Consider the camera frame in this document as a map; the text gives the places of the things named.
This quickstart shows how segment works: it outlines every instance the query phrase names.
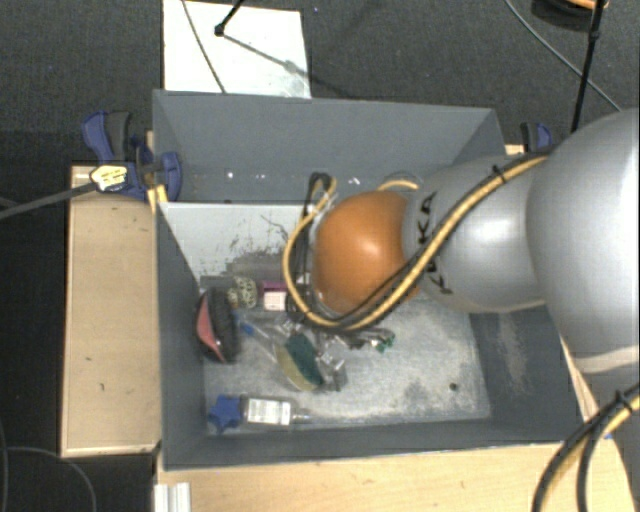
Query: red object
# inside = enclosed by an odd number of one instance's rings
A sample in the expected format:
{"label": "red object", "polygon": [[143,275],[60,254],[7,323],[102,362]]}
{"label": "red object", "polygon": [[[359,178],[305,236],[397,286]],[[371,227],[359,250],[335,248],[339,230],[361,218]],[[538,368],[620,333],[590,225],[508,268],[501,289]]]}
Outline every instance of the red object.
{"label": "red object", "polygon": [[198,318],[196,322],[196,332],[200,341],[210,348],[216,357],[222,362],[226,363],[222,351],[220,350],[220,341],[216,338],[211,325],[211,317],[209,316],[209,303],[207,301],[207,295],[203,295],[200,301],[198,309]]}

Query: wooden board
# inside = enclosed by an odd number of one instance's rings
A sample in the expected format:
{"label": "wooden board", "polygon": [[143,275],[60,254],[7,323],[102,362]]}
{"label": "wooden board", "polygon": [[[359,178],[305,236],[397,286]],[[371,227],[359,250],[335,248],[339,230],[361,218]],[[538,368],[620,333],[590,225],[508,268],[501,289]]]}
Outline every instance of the wooden board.
{"label": "wooden board", "polygon": [[[158,474],[160,483],[191,484],[192,512],[523,512],[557,445],[433,453],[267,467]],[[633,512],[613,441],[592,464],[592,510]],[[545,512],[576,510],[575,467]]]}
{"label": "wooden board", "polygon": [[[88,180],[76,167],[72,184]],[[152,215],[120,195],[71,201],[60,452],[153,450],[160,439]]]}

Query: yellow cable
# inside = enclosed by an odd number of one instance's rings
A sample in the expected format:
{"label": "yellow cable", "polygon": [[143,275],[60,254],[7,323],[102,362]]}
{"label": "yellow cable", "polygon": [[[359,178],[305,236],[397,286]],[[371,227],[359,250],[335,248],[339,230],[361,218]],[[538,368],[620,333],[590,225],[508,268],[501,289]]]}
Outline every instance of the yellow cable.
{"label": "yellow cable", "polygon": [[[353,331],[360,329],[361,327],[366,326],[367,324],[377,320],[380,316],[382,316],[385,312],[387,312],[394,304],[396,304],[402,296],[411,288],[413,283],[418,279],[422,271],[428,265],[429,261],[433,258],[436,252],[440,249],[440,247],[446,242],[449,235],[453,232],[456,226],[460,223],[460,221],[464,218],[464,216],[480,201],[482,201],[485,197],[491,194],[494,190],[504,185],[508,181],[514,179],[515,177],[523,174],[527,170],[532,167],[538,165],[540,162],[545,160],[545,156],[540,156],[536,158],[532,158],[531,160],[527,160],[515,167],[505,171],[499,176],[496,176],[494,179],[488,181],[482,188],[478,189],[476,192],[467,197],[446,219],[445,223],[441,230],[439,230],[438,234],[431,240],[427,249],[422,254],[422,256],[418,259],[416,264],[410,270],[409,274],[402,280],[398,288],[382,303],[379,304],[376,309],[374,309],[369,315],[360,320],[359,322],[344,327],[347,331]],[[304,299],[298,293],[298,290],[295,287],[295,283],[291,278],[289,273],[289,256],[291,254],[291,250],[293,249],[293,245],[295,244],[296,239],[302,232],[302,230],[314,219],[316,215],[326,206],[328,202],[328,198],[333,195],[335,191],[335,180],[332,179],[332,186],[330,190],[327,191],[327,194],[321,200],[314,211],[302,218],[293,233],[291,234],[289,240],[284,249],[284,253],[282,255],[282,268],[283,274],[285,278],[285,282],[287,284],[287,289],[291,294],[292,299],[298,306],[298,308],[306,315],[306,317],[312,322],[324,326],[324,327],[340,327],[340,323],[335,320],[324,318],[313,311],[310,310],[310,307],[304,302]]]}
{"label": "yellow cable", "polygon": [[387,190],[391,187],[404,187],[410,188],[411,190],[418,190],[420,186],[417,183],[414,183],[410,180],[390,180],[385,181],[382,185],[378,187],[378,190]]}
{"label": "yellow cable", "polygon": [[[631,406],[631,409],[634,411],[637,411],[638,409],[640,409],[640,395],[636,396],[633,400],[631,400],[629,402],[629,405]],[[615,432],[615,430],[620,425],[622,425],[629,416],[631,416],[631,411],[629,411],[629,409],[625,407],[618,414],[614,416],[611,422],[609,422],[609,425],[607,425],[607,428],[605,429],[602,436],[604,437],[608,434]]]}
{"label": "yellow cable", "polygon": [[[640,409],[640,395],[637,395],[633,400],[631,400],[629,402],[629,405],[631,406],[631,409],[633,411],[637,411],[638,409]],[[620,410],[609,422],[609,425],[607,425],[607,428],[604,430],[604,432],[602,432],[600,438],[606,437],[607,435],[615,432],[616,429],[620,425],[622,425],[622,423],[624,423],[627,418],[629,418],[629,416],[631,416],[631,412],[627,408]],[[562,461],[562,464],[558,467],[557,471],[553,475],[552,480],[549,482],[549,491],[547,493],[547,496],[551,494],[551,491],[554,489],[556,483],[563,478],[569,468],[576,463],[576,458],[580,456],[588,440],[589,437],[585,436],[583,439],[577,442],[575,446],[573,446],[571,451],[567,454],[567,457],[564,459],[564,461]]]}

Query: gray bin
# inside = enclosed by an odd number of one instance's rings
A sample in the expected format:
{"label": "gray bin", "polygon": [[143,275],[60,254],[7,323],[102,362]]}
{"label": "gray bin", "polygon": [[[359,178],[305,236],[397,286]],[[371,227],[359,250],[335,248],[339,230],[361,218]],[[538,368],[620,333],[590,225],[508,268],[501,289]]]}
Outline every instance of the gray bin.
{"label": "gray bin", "polygon": [[[579,425],[543,308],[466,315],[418,297],[388,319],[398,334],[391,351],[348,354],[350,383],[339,393],[288,390],[249,340],[222,366],[203,359],[195,339],[200,278],[240,268],[273,278],[265,273],[277,268],[311,171],[336,176],[343,198],[393,173],[504,153],[494,112],[157,91],[154,137],[157,152],[179,152],[185,178],[180,202],[157,215],[167,470],[558,441]],[[215,435],[206,411],[217,394],[258,390],[296,399],[318,421]]]}

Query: black floor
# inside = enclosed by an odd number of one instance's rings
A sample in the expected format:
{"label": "black floor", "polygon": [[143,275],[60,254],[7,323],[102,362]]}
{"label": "black floor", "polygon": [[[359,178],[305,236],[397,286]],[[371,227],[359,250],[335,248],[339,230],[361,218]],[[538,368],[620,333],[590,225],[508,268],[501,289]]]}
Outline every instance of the black floor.
{"label": "black floor", "polygon": [[[587,20],[544,0],[511,0],[578,67]],[[519,123],[569,133],[577,77],[520,24],[503,0],[282,0],[247,5],[303,12],[312,94],[496,109],[507,142]],[[638,106],[640,6],[612,0],[592,79],[622,108]],[[160,0],[0,2],[0,197],[22,202],[62,190],[87,159],[79,125],[98,110],[129,110],[151,126],[162,84]],[[583,122],[613,112],[592,90]],[[56,450],[65,293],[64,205],[0,221],[0,419],[9,445]],[[150,510],[148,456],[81,461],[101,511]],[[9,511],[90,510],[82,480],[43,457],[10,457]]]}

